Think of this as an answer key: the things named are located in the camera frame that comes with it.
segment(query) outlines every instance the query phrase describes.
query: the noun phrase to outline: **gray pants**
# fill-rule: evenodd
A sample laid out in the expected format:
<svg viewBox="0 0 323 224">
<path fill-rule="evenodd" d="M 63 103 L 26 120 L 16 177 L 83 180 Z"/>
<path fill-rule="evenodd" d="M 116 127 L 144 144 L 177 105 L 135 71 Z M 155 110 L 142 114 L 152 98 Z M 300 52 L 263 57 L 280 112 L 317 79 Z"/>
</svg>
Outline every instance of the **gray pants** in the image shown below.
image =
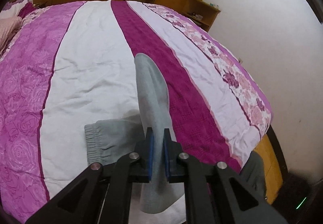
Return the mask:
<svg viewBox="0 0 323 224">
<path fill-rule="evenodd" d="M 262 197 L 266 197 L 266 182 L 264 175 L 264 161 L 258 153 L 252 151 L 247 163 L 240 172 L 240 176 Z"/>
</svg>

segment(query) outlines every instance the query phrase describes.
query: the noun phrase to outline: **green light strip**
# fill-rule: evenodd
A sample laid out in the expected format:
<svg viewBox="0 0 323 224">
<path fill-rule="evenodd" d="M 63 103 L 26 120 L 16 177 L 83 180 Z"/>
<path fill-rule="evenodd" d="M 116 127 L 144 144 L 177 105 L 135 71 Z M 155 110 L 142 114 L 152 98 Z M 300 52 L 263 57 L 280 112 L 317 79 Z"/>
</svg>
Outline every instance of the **green light strip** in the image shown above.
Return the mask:
<svg viewBox="0 0 323 224">
<path fill-rule="evenodd" d="M 305 199 L 303 199 L 303 201 L 301 202 L 301 204 L 299 204 L 298 205 L 298 207 L 296 208 L 296 209 L 298 209 L 302 204 L 303 204 L 303 202 L 305 201 Z"/>
</svg>

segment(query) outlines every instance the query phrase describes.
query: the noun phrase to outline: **triangular cutout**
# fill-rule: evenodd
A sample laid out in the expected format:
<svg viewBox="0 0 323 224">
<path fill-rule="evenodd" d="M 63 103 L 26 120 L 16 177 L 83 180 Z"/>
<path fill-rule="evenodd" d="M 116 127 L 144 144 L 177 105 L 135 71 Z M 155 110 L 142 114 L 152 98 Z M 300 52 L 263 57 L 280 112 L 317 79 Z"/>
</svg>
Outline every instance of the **triangular cutout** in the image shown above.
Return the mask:
<svg viewBox="0 0 323 224">
<path fill-rule="evenodd" d="M 230 178 L 230 184 L 241 211 L 258 206 L 258 201 L 237 180 Z"/>
<path fill-rule="evenodd" d="M 82 180 L 57 203 L 57 206 L 70 213 L 75 212 L 87 184 L 87 179 Z"/>
</svg>

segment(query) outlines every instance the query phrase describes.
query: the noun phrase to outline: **striped bedspread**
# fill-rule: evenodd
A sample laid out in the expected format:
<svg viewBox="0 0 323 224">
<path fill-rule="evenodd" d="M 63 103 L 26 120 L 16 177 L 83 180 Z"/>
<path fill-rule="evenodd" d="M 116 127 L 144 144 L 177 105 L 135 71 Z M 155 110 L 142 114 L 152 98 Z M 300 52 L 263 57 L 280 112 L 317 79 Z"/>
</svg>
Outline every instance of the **striped bedspread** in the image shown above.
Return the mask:
<svg viewBox="0 0 323 224">
<path fill-rule="evenodd" d="M 269 102 L 237 59 L 189 19 L 134 1 L 29 14 L 0 60 L 0 193 L 21 222 L 87 166 L 84 125 L 138 114 L 134 56 L 163 74 L 178 142 L 239 172 L 266 133 Z M 185 200 L 130 223 L 181 223 Z"/>
</svg>

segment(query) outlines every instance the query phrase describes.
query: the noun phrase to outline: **white stripe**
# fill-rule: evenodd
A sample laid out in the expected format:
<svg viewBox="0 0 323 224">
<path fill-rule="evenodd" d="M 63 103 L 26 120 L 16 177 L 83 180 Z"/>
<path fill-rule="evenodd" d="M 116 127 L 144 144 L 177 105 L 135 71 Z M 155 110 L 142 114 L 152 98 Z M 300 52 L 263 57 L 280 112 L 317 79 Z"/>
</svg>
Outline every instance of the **white stripe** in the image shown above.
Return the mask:
<svg viewBox="0 0 323 224">
<path fill-rule="evenodd" d="M 134 58 L 110 1 L 84 4 L 55 61 L 40 129 L 50 197 L 87 166 L 84 126 L 139 113 Z"/>
<path fill-rule="evenodd" d="M 204 95 L 222 135 L 228 139 L 230 151 L 244 165 L 260 140 L 259 132 L 250 126 L 239 102 L 213 63 L 171 23 L 142 3 L 129 1 L 128 4 L 175 52 L 193 83 Z"/>
</svg>

